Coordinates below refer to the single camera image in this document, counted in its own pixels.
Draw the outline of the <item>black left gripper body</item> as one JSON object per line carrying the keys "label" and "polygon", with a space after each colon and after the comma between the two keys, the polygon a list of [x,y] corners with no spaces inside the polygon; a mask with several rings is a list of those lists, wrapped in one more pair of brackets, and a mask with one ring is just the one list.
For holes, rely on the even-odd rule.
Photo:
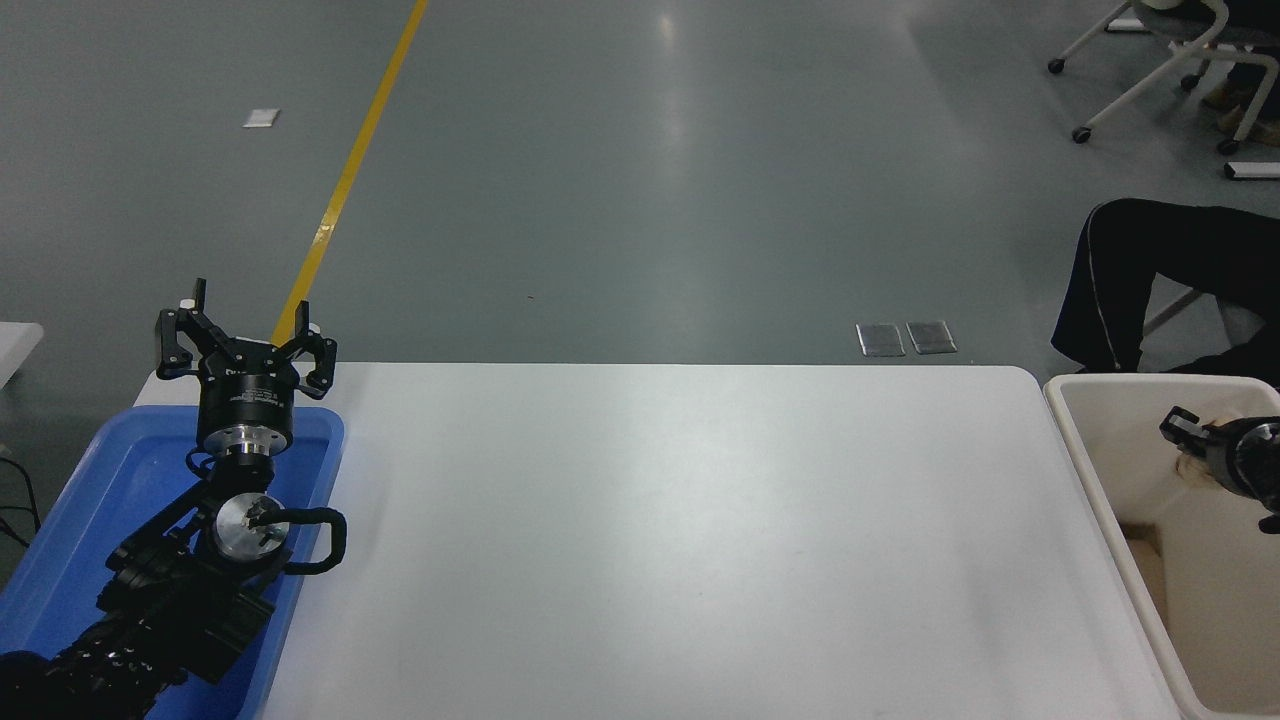
{"label": "black left gripper body", "polygon": [[279,439],[293,438],[300,377],[275,346],[230,340],[225,348],[207,345],[200,352],[198,439],[234,427],[265,427]]}

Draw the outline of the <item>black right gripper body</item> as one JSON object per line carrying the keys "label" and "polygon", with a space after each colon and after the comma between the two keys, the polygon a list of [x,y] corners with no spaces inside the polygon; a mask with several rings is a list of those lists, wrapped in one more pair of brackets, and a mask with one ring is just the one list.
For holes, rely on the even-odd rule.
{"label": "black right gripper body", "polygon": [[1279,497],[1279,418],[1207,425],[1207,466],[1225,489],[1258,502]]}

